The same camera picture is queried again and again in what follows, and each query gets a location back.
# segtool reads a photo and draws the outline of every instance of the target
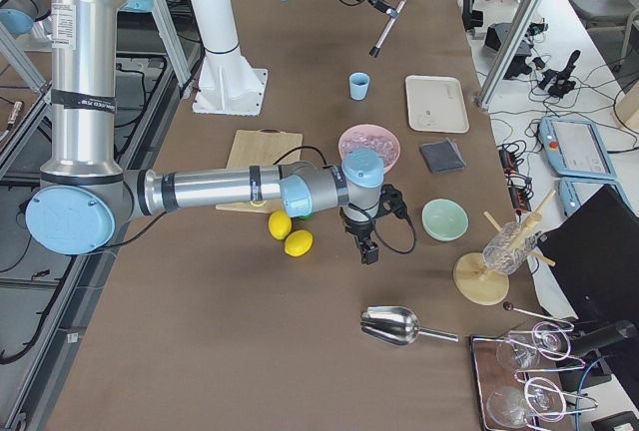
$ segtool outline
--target black screen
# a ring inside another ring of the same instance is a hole
[[[580,320],[627,319],[639,327],[639,218],[610,186],[602,187],[539,247]],[[639,337],[602,349],[639,406]]]

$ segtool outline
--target white tray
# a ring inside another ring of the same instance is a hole
[[[406,77],[408,123],[418,132],[468,132],[461,84],[453,77]]]

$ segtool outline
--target blue cable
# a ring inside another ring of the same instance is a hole
[[[607,356],[599,356],[592,363],[590,363],[586,369],[584,369],[583,374],[581,375],[581,379],[579,380],[579,386],[577,387],[577,394],[581,394],[581,389],[583,388],[584,383],[586,382],[586,378],[588,377],[588,373],[594,368],[600,361],[603,361]],[[577,404],[579,403],[579,398],[575,399],[575,409],[578,409]],[[581,431],[581,424],[579,423],[579,417],[581,413],[575,413],[575,431]]]

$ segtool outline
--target yellow lemon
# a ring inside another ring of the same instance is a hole
[[[278,210],[269,216],[269,231],[275,239],[289,236],[292,227],[293,223],[284,210]]]
[[[313,235],[310,231],[299,229],[289,235],[284,242],[284,252],[290,256],[302,256],[311,249]]]

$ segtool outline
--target office chair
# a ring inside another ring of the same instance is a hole
[[[633,23],[639,18],[639,6],[629,0],[568,0],[587,29],[623,30],[623,46],[619,64],[614,69],[619,70],[628,53],[628,44]]]

